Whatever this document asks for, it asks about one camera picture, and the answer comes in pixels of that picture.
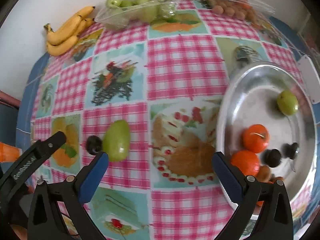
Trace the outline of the brown kiwi fruit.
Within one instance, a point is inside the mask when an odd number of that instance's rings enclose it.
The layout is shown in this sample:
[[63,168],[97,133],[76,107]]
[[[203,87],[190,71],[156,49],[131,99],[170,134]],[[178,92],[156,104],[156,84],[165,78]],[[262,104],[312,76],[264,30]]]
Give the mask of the brown kiwi fruit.
[[256,179],[259,182],[267,183],[268,181],[270,181],[271,176],[272,176],[271,169],[267,165],[263,165],[263,166],[260,166]]

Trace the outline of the dark plum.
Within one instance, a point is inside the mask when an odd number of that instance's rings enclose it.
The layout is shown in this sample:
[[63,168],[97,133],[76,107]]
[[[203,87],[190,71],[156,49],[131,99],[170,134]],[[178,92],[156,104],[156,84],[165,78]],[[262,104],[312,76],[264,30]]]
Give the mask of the dark plum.
[[295,160],[300,151],[300,146],[297,142],[293,142],[291,145],[287,144],[285,147],[285,155],[291,160]]
[[281,153],[278,149],[268,150],[264,154],[264,163],[271,168],[277,167],[281,163]]
[[102,149],[102,140],[96,135],[91,135],[86,140],[86,151],[91,155],[97,155]]

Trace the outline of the dark plum front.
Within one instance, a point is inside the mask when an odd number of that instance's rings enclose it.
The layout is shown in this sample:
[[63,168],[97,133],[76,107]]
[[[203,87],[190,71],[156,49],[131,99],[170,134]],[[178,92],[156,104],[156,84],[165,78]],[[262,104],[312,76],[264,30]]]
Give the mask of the dark plum front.
[[287,144],[285,147],[285,155],[291,160],[295,160],[300,151],[300,146],[297,142],[293,142],[291,145]]

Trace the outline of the large green mango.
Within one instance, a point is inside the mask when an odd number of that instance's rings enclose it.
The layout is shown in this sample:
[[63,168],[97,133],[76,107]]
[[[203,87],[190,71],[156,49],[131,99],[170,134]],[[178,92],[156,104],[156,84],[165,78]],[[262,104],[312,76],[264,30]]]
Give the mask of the large green mango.
[[125,160],[130,151],[131,134],[126,120],[113,122],[102,139],[102,149],[107,153],[109,161]]

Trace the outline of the small green apple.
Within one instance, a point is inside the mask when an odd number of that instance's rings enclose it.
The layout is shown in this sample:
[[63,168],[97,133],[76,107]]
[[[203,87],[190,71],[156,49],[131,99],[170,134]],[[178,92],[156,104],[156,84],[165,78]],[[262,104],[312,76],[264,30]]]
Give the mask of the small green apple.
[[288,89],[278,95],[277,105],[284,115],[294,115],[298,111],[298,100],[291,90]]

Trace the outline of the bag of green fruits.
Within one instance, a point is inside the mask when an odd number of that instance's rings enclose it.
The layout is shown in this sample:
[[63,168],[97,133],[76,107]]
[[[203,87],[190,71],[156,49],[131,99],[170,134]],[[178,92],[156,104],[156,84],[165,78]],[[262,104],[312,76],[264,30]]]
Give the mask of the bag of green fruits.
[[175,15],[178,0],[106,0],[95,22],[112,30],[123,29],[133,21],[152,23]]

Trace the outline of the orange plastic cup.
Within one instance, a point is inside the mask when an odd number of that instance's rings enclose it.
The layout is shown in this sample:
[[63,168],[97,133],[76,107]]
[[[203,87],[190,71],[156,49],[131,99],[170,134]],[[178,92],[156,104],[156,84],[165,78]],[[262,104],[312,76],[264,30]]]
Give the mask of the orange plastic cup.
[[20,148],[0,142],[1,163],[13,163],[20,157],[21,154],[22,150]]

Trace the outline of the blue under cloth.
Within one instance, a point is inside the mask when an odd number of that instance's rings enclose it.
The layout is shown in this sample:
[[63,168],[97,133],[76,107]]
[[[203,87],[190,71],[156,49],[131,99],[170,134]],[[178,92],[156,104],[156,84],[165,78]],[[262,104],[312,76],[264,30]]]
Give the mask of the blue under cloth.
[[23,98],[20,104],[16,125],[16,146],[26,151],[30,146],[31,127],[30,121],[33,113],[34,102],[37,90],[44,76],[44,69],[49,61],[49,54],[45,53],[41,56],[29,74],[27,85],[24,89]]

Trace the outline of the silver metal tray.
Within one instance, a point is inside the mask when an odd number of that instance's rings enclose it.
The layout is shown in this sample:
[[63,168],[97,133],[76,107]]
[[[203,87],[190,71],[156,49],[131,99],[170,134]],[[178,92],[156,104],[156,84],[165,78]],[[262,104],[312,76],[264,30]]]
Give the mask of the silver metal tray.
[[315,116],[303,87],[274,63],[252,63],[231,78],[217,119],[217,151],[231,157],[243,150],[242,135],[253,125],[264,127],[254,137],[267,140],[257,153],[260,164],[268,151],[278,150],[280,163],[271,175],[284,179],[293,210],[306,205],[317,157]]

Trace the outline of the banana bunch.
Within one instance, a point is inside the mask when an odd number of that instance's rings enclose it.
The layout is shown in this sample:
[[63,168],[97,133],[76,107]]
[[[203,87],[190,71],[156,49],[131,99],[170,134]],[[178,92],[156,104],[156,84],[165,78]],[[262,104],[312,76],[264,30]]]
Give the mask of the banana bunch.
[[51,56],[60,56],[73,48],[80,35],[94,23],[88,17],[94,6],[86,6],[71,16],[57,31],[53,31],[50,23],[43,26],[46,31],[46,49]]

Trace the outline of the checkered picture tablecloth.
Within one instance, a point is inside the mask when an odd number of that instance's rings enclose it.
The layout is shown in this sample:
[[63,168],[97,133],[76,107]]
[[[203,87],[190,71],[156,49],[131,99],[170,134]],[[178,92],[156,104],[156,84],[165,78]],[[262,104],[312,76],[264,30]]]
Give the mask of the checkered picture tablecloth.
[[111,162],[86,209],[108,239],[214,239],[233,211],[210,167],[216,121],[232,71],[251,59],[301,80],[293,52],[261,28],[181,1],[173,19],[120,31],[90,26],[50,57],[35,99],[31,139],[67,143],[32,176],[63,181],[93,159],[89,136],[126,120],[130,151]]

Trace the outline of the bag of brown longans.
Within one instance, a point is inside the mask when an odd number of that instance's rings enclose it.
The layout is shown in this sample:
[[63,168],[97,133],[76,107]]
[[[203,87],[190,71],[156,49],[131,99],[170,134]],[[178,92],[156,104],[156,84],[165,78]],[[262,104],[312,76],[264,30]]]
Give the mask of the bag of brown longans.
[[258,24],[275,9],[263,0],[206,0],[213,13]]

